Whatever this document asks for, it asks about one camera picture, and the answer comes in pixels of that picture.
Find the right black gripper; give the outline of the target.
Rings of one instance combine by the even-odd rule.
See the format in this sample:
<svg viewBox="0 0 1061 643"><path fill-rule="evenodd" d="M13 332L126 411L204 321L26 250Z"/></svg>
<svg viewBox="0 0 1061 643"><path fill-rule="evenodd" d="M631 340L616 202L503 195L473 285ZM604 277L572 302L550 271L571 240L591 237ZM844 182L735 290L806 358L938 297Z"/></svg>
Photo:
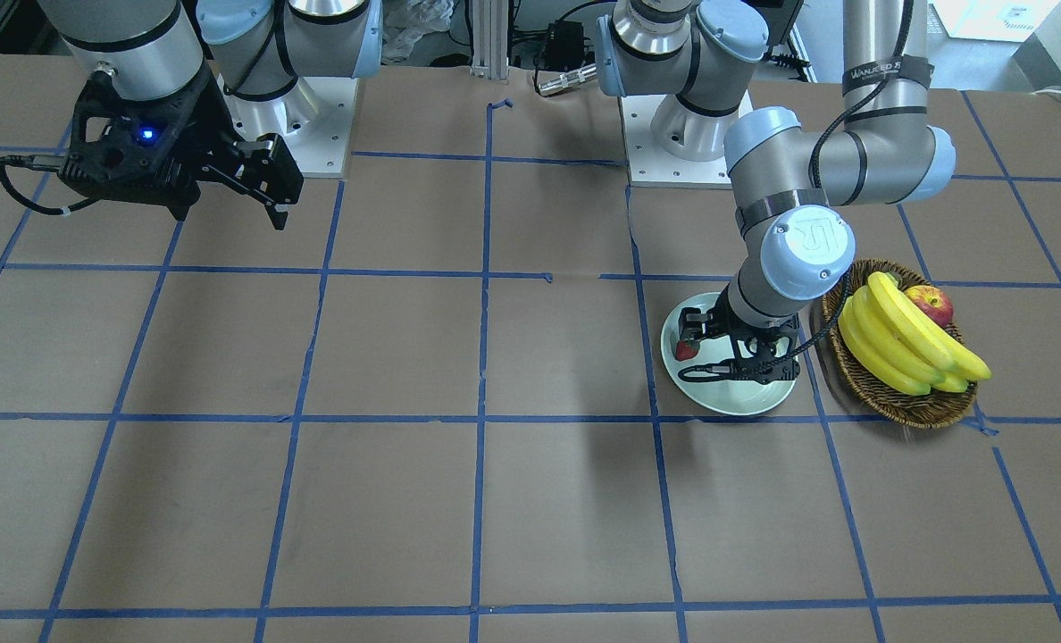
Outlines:
<svg viewBox="0 0 1061 643"><path fill-rule="evenodd" d="M115 81L95 70L81 90L60 183L85 198L163 206L182 221L201 180L225 180L285 230L305 175L281 134L237 141L208 63L175 93L150 101L120 97Z"/></svg>

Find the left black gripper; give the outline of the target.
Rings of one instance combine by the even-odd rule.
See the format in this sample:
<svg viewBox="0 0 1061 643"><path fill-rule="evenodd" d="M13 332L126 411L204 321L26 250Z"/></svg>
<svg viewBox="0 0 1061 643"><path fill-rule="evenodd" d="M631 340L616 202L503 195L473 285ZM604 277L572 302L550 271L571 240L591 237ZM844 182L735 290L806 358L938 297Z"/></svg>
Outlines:
<svg viewBox="0 0 1061 643"><path fill-rule="evenodd" d="M681 308L678 314L678 341L698 345L705 340L728 338L733 357L705 367L702 382L795 381L800 373L799 318L772 327L755 327L742 322L731 309L728 292L723 290L713 308Z"/></svg>

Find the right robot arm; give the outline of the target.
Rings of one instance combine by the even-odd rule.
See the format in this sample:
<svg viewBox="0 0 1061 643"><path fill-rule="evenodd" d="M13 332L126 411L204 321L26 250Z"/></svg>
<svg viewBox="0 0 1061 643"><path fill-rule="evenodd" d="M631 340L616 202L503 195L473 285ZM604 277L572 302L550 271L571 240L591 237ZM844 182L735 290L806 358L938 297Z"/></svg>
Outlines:
<svg viewBox="0 0 1061 643"><path fill-rule="evenodd" d="M182 222L216 183L265 209L274 229L301 196L297 152L333 110L310 79L368 79L382 60L380 1L42 1L87 73L55 172L97 203L160 206Z"/></svg>

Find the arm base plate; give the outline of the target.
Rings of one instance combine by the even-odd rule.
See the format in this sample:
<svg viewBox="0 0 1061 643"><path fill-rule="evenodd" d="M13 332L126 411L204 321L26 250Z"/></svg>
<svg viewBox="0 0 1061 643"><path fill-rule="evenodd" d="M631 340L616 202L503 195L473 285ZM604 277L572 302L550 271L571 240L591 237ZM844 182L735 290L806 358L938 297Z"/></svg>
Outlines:
<svg viewBox="0 0 1061 643"><path fill-rule="evenodd" d="M358 79L299 79L285 95L268 101L228 95L225 102L244 138L279 134L306 178L342 179L360 85Z"/></svg>
<svg viewBox="0 0 1061 643"><path fill-rule="evenodd" d="M721 117L691 111L677 95L626 95L620 107L633 187L731 190L723 139L752 111L750 95Z"/></svg>

